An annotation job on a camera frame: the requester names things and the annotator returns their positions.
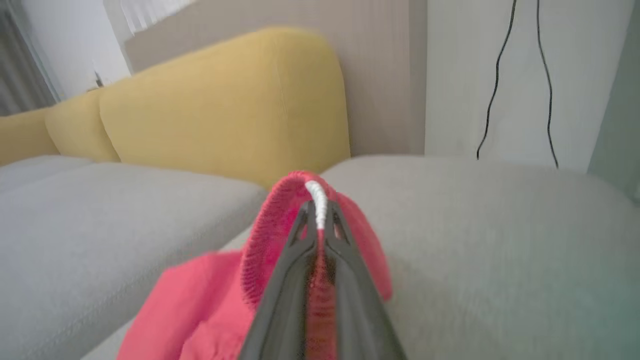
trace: gray fabric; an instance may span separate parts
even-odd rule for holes
[[[92,163],[89,159],[60,155],[45,155],[16,161],[0,167],[0,193],[40,181],[58,172],[83,167]]]
[[[100,163],[0,193],[0,348],[79,359],[131,319],[167,266],[219,249],[265,191],[221,177]]]
[[[324,178],[381,239],[410,359],[640,359],[640,210],[604,182],[383,156]]]
[[[129,320],[116,332],[106,338],[100,345],[91,350],[89,354],[86,354],[82,360],[115,360],[118,357],[118,351],[120,345],[124,340],[124,336],[131,327],[133,319]]]
[[[246,228],[243,232],[238,234],[233,240],[228,242],[222,249],[222,251],[240,250],[242,246],[249,238],[251,232],[251,226]],[[119,328],[116,332],[110,335],[100,345],[95,347],[89,354],[84,356],[82,360],[115,360],[118,355],[120,345],[124,340],[124,336],[127,334],[127,330],[131,327],[133,320],[126,323]]]

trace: curtain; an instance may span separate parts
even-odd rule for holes
[[[0,8],[0,116],[55,102],[11,12]]]

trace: yellow back cushion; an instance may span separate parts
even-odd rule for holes
[[[126,163],[269,188],[289,171],[320,172],[349,157],[337,58],[321,37],[295,29],[258,31],[147,69],[107,87],[100,111]]]
[[[45,123],[60,154],[94,161],[120,161],[100,119],[99,98],[93,90],[53,106]]]
[[[49,108],[0,117],[0,166],[40,155],[59,154],[44,118]]]

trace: red fabric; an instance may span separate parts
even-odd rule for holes
[[[274,185],[242,251],[209,253],[162,274],[118,360],[236,359],[298,210],[311,200],[309,180],[340,205],[380,295],[388,300],[387,261],[360,208],[320,177],[294,172]],[[334,289],[326,278],[322,243],[318,251],[307,308],[307,357],[335,359]]]

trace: black cable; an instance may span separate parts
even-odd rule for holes
[[[491,101],[489,101],[489,107],[486,109],[486,125],[484,126],[484,136],[478,149],[476,151],[476,159],[480,158],[480,149],[486,140],[486,134],[489,132],[489,117],[491,115],[491,105],[493,104],[493,98],[495,97],[495,93],[498,91],[498,80],[500,74],[500,58],[502,57],[502,53],[504,52],[504,48],[507,46],[507,41],[509,40],[509,36],[511,35],[511,28],[513,27],[513,16],[516,13],[516,0],[513,0],[513,6],[511,7],[511,20],[509,21],[509,29],[507,30],[507,36],[504,38],[504,43],[502,44],[502,49],[500,49],[500,54],[498,54],[498,60],[495,62],[495,86],[493,88],[493,95],[491,95]]]
[[[538,25],[538,49],[540,50],[540,57],[542,58],[542,64],[545,66],[545,72],[547,73],[547,83],[549,84],[549,119],[547,121],[547,136],[549,137],[549,147],[551,148],[551,155],[554,157],[554,163],[558,168],[558,160],[556,158],[556,152],[554,151],[554,142],[551,140],[551,107],[553,105],[554,89],[551,87],[551,77],[549,76],[549,68],[547,67],[547,60],[545,59],[545,52],[542,50],[542,42],[540,41],[540,0],[536,9],[536,22]]]
[[[504,43],[502,44],[502,49],[500,50],[500,54],[498,54],[498,60],[495,62],[495,86],[493,88],[493,95],[491,96],[491,101],[489,101],[489,107],[486,110],[486,125],[484,127],[484,136],[476,151],[476,159],[480,158],[480,149],[482,148],[482,145],[486,140],[487,132],[489,132],[489,118],[491,115],[491,105],[493,104],[493,98],[495,97],[495,93],[498,91],[500,58],[502,57],[502,52],[504,52],[504,48],[507,46],[507,41],[509,40],[509,36],[511,34],[511,28],[513,27],[513,17],[515,14],[515,10],[516,10],[516,0],[513,0],[513,5],[511,7],[511,20],[509,21],[509,29],[507,30],[507,36],[505,37]],[[545,59],[545,53],[542,49],[542,42],[540,40],[540,0],[538,0],[536,5],[536,26],[538,29],[538,49],[540,50],[540,57],[542,58],[542,64],[545,66],[545,73],[547,74],[547,83],[549,85],[549,116],[547,121],[547,136],[549,138],[549,147],[551,148],[551,155],[553,155],[554,163],[556,164],[556,168],[558,168],[558,160],[556,158],[556,152],[554,151],[554,143],[551,140],[551,109],[553,105],[553,87],[551,86],[551,76],[549,75],[547,60]]]

